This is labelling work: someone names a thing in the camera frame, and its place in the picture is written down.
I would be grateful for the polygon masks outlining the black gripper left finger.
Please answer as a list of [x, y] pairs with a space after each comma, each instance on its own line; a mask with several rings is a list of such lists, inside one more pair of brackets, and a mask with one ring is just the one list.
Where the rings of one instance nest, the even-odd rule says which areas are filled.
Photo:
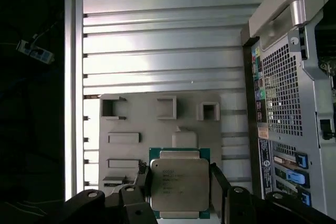
[[109, 196], [84, 190], [64, 203], [64, 223], [157, 223], [149, 204], [151, 170], [140, 163], [135, 181], [120, 185]]

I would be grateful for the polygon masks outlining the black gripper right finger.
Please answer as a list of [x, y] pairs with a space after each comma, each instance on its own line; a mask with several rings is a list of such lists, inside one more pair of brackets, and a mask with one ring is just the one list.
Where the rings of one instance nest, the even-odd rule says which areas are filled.
[[335, 223], [291, 195], [276, 191], [261, 199], [244, 187], [232, 186], [215, 163], [209, 172], [209, 202], [221, 223]]

